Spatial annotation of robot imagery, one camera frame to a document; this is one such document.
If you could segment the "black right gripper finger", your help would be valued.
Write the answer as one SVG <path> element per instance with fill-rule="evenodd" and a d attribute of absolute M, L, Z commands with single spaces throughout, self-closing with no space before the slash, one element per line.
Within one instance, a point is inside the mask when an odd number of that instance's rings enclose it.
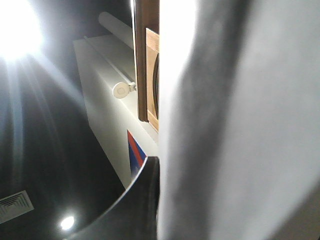
<path fill-rule="evenodd" d="M 145 159 L 120 198 L 100 217 L 68 240 L 156 240 L 160 161 Z"/>

